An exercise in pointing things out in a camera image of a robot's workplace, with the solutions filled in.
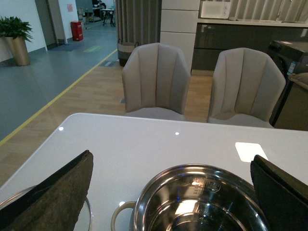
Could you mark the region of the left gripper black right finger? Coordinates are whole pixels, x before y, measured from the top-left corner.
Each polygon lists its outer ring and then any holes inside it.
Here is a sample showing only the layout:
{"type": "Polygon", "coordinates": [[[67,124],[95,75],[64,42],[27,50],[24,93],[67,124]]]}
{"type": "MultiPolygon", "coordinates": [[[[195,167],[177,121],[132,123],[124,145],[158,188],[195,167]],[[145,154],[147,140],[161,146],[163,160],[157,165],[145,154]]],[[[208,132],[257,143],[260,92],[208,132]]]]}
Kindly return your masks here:
{"type": "Polygon", "coordinates": [[[272,231],[308,229],[308,186],[256,155],[250,173],[259,206],[272,231]]]}

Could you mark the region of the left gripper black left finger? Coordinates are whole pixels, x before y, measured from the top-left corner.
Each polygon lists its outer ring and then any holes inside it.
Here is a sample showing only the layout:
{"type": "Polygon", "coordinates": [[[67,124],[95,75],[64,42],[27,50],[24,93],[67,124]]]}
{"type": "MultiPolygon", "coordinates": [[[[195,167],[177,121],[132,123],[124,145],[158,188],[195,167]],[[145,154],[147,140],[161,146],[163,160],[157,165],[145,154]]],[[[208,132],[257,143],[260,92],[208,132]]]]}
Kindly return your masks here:
{"type": "Polygon", "coordinates": [[[0,211],[2,231],[72,231],[93,171],[86,150],[0,211]]]}

